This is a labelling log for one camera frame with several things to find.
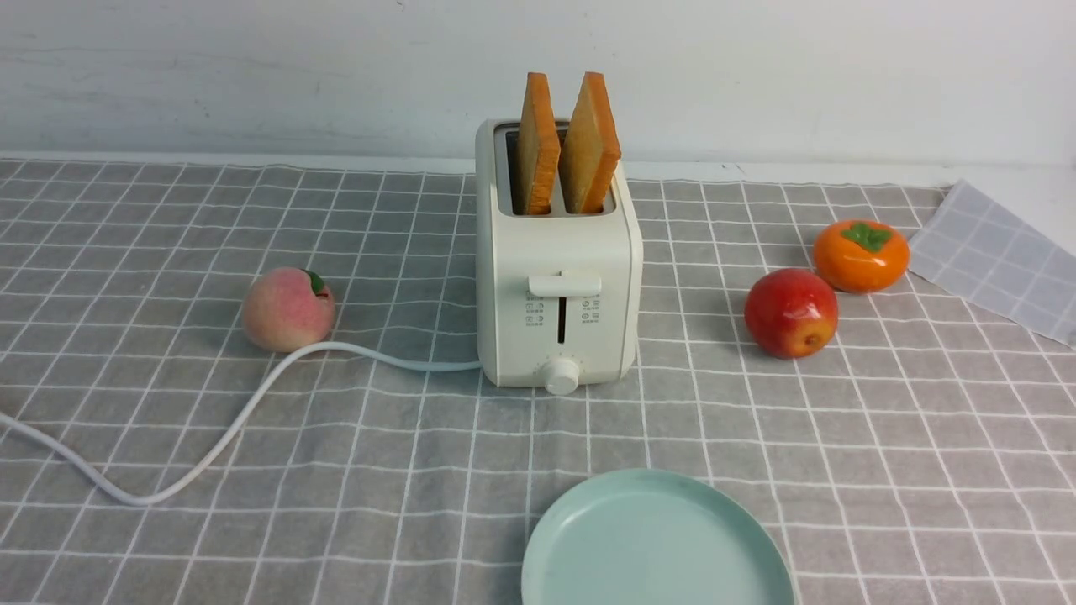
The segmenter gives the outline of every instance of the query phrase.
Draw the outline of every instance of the peach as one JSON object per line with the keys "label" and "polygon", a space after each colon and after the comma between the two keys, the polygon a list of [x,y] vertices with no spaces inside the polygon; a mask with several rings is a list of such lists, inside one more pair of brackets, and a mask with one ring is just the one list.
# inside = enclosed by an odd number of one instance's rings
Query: peach
{"label": "peach", "polygon": [[243,299],[243,333],[277,353],[323,340],[332,329],[336,302],[313,271],[278,267],[258,277]]}

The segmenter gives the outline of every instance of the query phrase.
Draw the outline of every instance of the bread slice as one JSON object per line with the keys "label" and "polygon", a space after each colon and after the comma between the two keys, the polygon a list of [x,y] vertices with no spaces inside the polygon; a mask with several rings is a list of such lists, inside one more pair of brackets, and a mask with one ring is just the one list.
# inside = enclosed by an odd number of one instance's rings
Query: bread slice
{"label": "bread slice", "polygon": [[583,75],[561,153],[561,187],[568,212],[601,212],[620,157],[605,75],[589,71]]}
{"label": "bread slice", "polygon": [[516,186],[512,187],[512,210],[516,214],[549,214],[561,138],[553,117],[553,101],[544,73],[527,73],[515,144]]}

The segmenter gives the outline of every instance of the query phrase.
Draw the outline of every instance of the gray checkered tablecloth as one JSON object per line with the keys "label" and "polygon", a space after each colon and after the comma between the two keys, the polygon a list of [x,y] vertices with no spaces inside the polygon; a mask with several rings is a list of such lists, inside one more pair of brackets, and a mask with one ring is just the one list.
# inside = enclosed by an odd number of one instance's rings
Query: gray checkered tablecloth
{"label": "gray checkered tablecloth", "polygon": [[[807,265],[825,224],[910,234],[942,191],[631,188],[647,265],[623,381],[554,398],[311,355],[147,509],[9,434],[0,602],[519,603],[542,511],[652,466],[749,509],[805,605],[1076,603],[1073,350],[910,275],[841,295],[837,338],[796,363],[745,332],[747,290]],[[254,276],[323,275],[335,339],[467,361],[473,250],[472,177],[0,161],[0,409],[156,491],[280,360],[238,329]]]}

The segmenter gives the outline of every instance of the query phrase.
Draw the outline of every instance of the white power cord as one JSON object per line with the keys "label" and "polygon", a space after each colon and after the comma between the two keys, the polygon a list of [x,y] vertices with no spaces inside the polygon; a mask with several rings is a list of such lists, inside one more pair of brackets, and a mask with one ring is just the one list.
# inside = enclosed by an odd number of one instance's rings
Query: white power cord
{"label": "white power cord", "polygon": [[316,351],[346,351],[349,353],[366,355],[379,362],[384,362],[390,365],[394,365],[405,369],[413,369],[416,371],[462,371],[469,369],[478,369],[482,367],[482,364],[479,362],[437,363],[437,362],[412,362],[408,360],[399,360],[396,357],[391,357],[388,355],[385,355],[384,353],[380,353],[372,349],[367,349],[366,347],[359,347],[357,344],[349,344],[346,342],[328,341],[328,342],[315,342],[313,344],[309,344],[307,347],[303,347],[295,351],[294,353],[281,360],[279,364],[277,364],[277,367],[273,368],[272,372],[269,374],[269,377],[266,378],[265,382],[263,382],[260,386],[258,386],[258,390],[255,391],[254,395],[251,396],[251,399],[246,403],[246,406],[244,406],[242,411],[239,412],[239,416],[236,417],[236,420],[231,423],[231,426],[228,427],[228,431],[224,434],[223,437],[221,437],[221,440],[217,441],[215,446],[213,446],[213,449],[210,450],[209,453],[207,453],[206,456],[201,459],[201,462],[195,465],[195,467],[192,468],[189,472],[187,472],[186,475],[178,479],[174,483],[172,483],[168,488],[165,488],[164,490],[155,494],[146,496],[136,496],[133,494],[125,492],[124,490],[121,490],[119,488],[116,487],[115,483],[105,479],[103,475],[101,475],[100,473],[97,472],[96,468],[90,466],[82,456],[74,453],[74,451],[72,451],[71,448],[65,446],[63,444],[57,441],[56,439],[49,437],[48,435],[45,435],[41,431],[33,428],[32,426],[23,424],[22,422],[15,420],[14,418],[3,412],[0,412],[0,425],[8,425],[16,433],[22,433],[23,435],[26,435],[27,437],[36,441],[39,441],[40,444],[47,446],[48,448],[52,448],[53,450],[56,451],[56,453],[62,455],[63,458],[74,463],[74,465],[77,466],[83,473],[85,473],[87,477],[89,477],[95,483],[97,483],[97,487],[108,492],[109,495],[116,498],[117,501],[124,504],[129,504],[131,506],[148,506],[175,495],[180,490],[186,488],[187,484],[194,481],[195,478],[197,478],[202,470],[204,470],[207,467],[209,467],[210,464],[213,463],[213,460],[215,460],[216,456],[220,455],[220,453],[224,450],[224,448],[228,447],[228,444],[231,442],[231,440],[236,437],[236,433],[239,433],[239,430],[242,427],[243,423],[246,422],[246,418],[251,416],[251,412],[254,411],[254,408],[258,405],[258,402],[261,400],[261,397],[266,394],[267,391],[269,391],[269,388],[272,386],[272,383],[275,382],[277,378],[280,377],[281,372],[287,369],[287,366],[295,363],[295,361],[298,360],[299,357],[302,357],[303,355],[308,355],[310,353],[314,353]]}

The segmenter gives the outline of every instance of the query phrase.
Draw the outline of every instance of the apple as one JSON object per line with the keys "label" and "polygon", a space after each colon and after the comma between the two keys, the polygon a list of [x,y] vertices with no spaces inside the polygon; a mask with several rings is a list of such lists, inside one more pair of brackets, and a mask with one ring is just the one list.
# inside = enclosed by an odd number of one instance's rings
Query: apple
{"label": "apple", "polygon": [[805,357],[825,347],[837,332],[837,295],[807,269],[778,269],[751,286],[744,321],[770,355]]}
{"label": "apple", "polygon": [[335,315],[332,293],[317,273],[278,267],[254,280],[246,292],[243,333],[267,351],[291,353],[323,340]]}

